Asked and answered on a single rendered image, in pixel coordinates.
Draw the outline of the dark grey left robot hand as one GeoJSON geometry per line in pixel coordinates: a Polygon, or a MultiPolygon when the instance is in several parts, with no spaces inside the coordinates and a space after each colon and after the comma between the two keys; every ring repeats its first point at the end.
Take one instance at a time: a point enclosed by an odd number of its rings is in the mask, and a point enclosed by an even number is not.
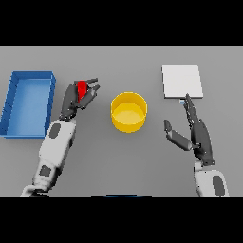
{"type": "Polygon", "coordinates": [[[97,91],[100,89],[100,86],[98,84],[91,86],[91,84],[96,83],[98,79],[95,78],[83,81],[86,81],[87,83],[87,92],[80,101],[78,101],[78,90],[76,86],[78,81],[74,81],[70,84],[65,91],[59,116],[60,121],[71,121],[76,116],[78,109],[85,110],[97,96],[97,91]]]}

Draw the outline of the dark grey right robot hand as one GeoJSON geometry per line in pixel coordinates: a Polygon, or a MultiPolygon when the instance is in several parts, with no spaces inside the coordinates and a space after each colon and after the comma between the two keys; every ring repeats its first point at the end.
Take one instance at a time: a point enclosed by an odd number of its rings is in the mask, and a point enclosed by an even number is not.
{"type": "Polygon", "coordinates": [[[186,94],[183,107],[191,131],[191,138],[187,139],[172,128],[168,120],[164,121],[166,139],[184,151],[192,150],[204,166],[215,165],[213,148],[208,129],[196,113],[196,108],[189,94],[186,94]]]}

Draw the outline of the red beaker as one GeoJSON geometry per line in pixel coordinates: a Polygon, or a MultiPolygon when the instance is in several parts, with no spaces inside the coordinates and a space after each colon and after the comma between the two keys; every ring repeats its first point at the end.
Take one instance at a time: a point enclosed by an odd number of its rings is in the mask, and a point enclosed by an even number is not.
{"type": "Polygon", "coordinates": [[[80,80],[76,84],[78,90],[78,101],[80,101],[87,92],[86,81],[80,80]]]}

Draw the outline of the pale square scale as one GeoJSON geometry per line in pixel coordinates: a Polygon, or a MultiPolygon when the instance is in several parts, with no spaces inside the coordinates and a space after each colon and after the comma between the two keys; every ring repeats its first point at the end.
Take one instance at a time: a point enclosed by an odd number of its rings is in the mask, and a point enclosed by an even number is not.
{"type": "Polygon", "coordinates": [[[163,65],[161,67],[165,99],[202,99],[203,91],[197,65],[163,65]]]}

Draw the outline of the yellow bowl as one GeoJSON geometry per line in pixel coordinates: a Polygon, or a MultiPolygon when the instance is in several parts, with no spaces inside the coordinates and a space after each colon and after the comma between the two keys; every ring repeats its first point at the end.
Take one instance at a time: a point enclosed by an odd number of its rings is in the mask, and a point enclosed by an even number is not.
{"type": "Polygon", "coordinates": [[[123,133],[134,133],[143,127],[147,110],[147,102],[140,94],[126,91],[111,102],[110,117],[116,129],[123,133]]]}

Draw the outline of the blue tray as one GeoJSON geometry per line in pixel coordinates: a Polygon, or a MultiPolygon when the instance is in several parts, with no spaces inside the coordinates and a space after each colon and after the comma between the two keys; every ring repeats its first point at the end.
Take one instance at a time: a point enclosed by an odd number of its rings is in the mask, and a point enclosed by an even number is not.
{"type": "Polygon", "coordinates": [[[52,71],[12,71],[0,118],[0,137],[43,139],[50,124],[55,84],[52,71]]]}

